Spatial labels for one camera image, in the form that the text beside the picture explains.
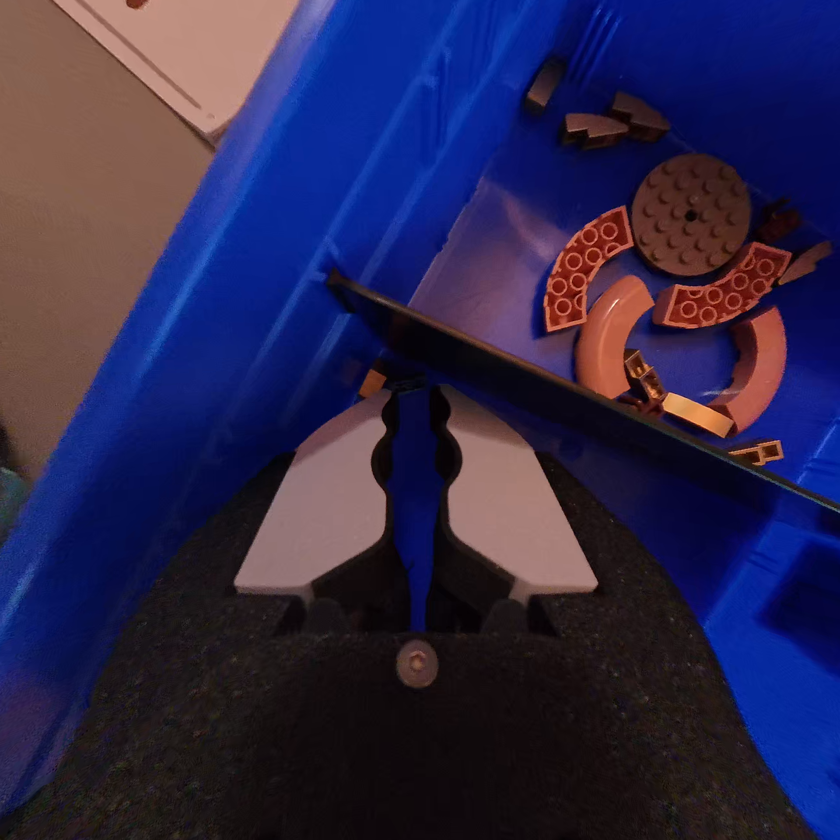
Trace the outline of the black bin divider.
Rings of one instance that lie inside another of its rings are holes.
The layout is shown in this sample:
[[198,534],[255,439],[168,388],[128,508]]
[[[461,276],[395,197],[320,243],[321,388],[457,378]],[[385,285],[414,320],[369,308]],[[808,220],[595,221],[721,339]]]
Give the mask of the black bin divider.
[[450,328],[332,269],[325,287],[391,352],[440,377],[472,385],[545,421],[615,445],[705,490],[756,509],[782,502],[782,512],[822,509],[838,518],[838,503],[767,470],[597,395],[506,351]]

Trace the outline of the pile of brown bricks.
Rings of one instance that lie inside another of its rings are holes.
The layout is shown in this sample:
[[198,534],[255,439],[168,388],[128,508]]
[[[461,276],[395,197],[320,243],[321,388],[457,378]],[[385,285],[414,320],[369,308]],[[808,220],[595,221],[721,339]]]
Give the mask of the pile of brown bricks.
[[539,303],[541,335],[576,331],[574,381],[762,468],[806,473],[838,447],[838,288],[780,288],[831,256],[798,254],[781,203],[751,230],[736,170],[708,154],[659,163],[631,206],[565,236]]

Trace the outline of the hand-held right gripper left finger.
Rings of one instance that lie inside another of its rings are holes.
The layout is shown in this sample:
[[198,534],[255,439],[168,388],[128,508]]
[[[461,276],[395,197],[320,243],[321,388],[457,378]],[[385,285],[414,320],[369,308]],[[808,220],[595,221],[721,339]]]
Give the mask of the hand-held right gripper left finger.
[[394,543],[398,398],[377,392],[297,449],[234,579],[240,595],[384,595]]

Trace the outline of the blue plastic bin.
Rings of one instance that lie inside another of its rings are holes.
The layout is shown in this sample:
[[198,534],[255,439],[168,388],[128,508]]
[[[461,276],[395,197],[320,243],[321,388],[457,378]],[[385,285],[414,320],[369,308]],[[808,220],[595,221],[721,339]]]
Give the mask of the blue plastic bin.
[[[389,351],[331,270],[574,381],[566,235],[685,151],[838,288],[838,2],[306,2],[2,549],[2,815],[43,838],[838,838],[838,518],[756,509]],[[240,595],[388,376],[400,578]],[[432,391],[532,447],[591,593],[434,580]]]

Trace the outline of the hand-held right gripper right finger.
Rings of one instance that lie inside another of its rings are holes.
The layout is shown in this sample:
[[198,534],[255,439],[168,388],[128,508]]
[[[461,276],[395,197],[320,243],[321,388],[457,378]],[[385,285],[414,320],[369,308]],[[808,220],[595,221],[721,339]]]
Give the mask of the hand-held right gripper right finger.
[[595,573],[530,444],[459,391],[432,391],[444,485],[434,580],[460,601],[591,593]]

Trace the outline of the brick set instruction booklet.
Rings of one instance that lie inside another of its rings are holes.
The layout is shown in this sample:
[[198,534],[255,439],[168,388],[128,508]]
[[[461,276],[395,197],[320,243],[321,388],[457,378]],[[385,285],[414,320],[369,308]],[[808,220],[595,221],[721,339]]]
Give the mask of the brick set instruction booklet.
[[299,1],[55,1],[211,145],[242,108]]

